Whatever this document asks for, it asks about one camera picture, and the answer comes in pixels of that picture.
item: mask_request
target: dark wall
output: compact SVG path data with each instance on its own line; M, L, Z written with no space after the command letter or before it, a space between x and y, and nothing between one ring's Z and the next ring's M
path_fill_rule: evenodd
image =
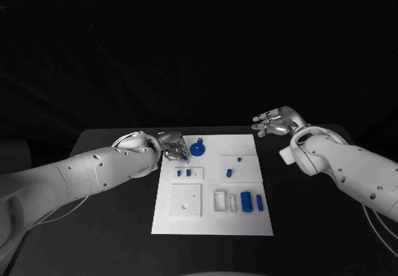
M397 114L396 10L252 7L210 22L126 3L4 1L2 135L68 151L84 129L252 125L289 105L366 142Z

